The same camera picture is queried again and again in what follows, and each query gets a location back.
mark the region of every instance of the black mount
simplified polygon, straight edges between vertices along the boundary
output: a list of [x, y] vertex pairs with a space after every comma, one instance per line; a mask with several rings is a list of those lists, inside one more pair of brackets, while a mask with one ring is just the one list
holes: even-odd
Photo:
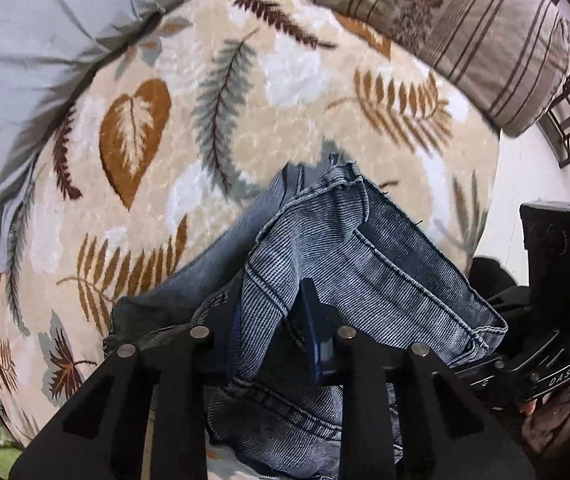
[[[235, 371], [238, 298], [236, 282], [207, 325], [164, 346], [113, 352], [28, 446], [10, 480], [46, 479], [53, 470], [59, 480], [138, 480], [155, 386], [151, 480], [206, 480], [203, 386], [224, 384]], [[317, 385], [343, 385], [341, 480], [396, 478], [388, 383], [410, 478], [535, 478], [516, 443], [427, 346], [393, 348], [343, 325], [311, 280], [301, 282], [299, 303]]]

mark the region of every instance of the screw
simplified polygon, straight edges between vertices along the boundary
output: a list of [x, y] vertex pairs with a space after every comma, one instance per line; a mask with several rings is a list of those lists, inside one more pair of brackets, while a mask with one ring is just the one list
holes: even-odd
[[209, 328], [205, 325], [198, 325], [195, 326], [193, 329], [190, 330], [190, 335], [194, 339], [203, 339], [209, 335]]
[[338, 329], [338, 336], [343, 339], [352, 339], [356, 337], [356, 329], [353, 326], [343, 325]]
[[411, 348], [412, 352], [420, 357], [425, 357], [425, 355], [430, 353], [430, 347], [425, 345], [425, 343], [414, 343]]
[[129, 343], [121, 345], [116, 353], [119, 357], [132, 357], [136, 354], [136, 346], [130, 345]]

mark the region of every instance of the white floor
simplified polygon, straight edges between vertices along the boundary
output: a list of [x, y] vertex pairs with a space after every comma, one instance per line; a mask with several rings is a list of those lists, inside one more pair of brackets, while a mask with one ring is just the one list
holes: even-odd
[[558, 161], [537, 125], [516, 139], [502, 136], [487, 225], [476, 254], [496, 258], [520, 285], [527, 285], [520, 204], [544, 200], [570, 202], [570, 165]]

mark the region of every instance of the blue denim jeans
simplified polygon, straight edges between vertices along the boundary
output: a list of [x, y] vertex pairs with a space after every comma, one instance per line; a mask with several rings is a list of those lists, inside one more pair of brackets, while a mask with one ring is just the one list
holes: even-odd
[[[162, 344], [202, 322], [242, 277], [236, 376], [207, 388], [210, 440], [265, 476], [336, 477], [342, 390], [313, 386], [292, 307], [303, 278], [345, 323], [404, 348], [421, 341], [446, 364], [491, 353], [504, 320], [352, 162], [288, 164], [230, 231], [157, 289], [123, 298], [106, 351]], [[402, 443], [388, 389], [395, 455]]]

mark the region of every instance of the striped cushion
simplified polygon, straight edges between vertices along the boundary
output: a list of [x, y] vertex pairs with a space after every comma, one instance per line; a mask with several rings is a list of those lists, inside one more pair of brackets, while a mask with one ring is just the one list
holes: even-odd
[[550, 0], [312, 0], [369, 23], [463, 91], [512, 136], [570, 72], [570, 24]]

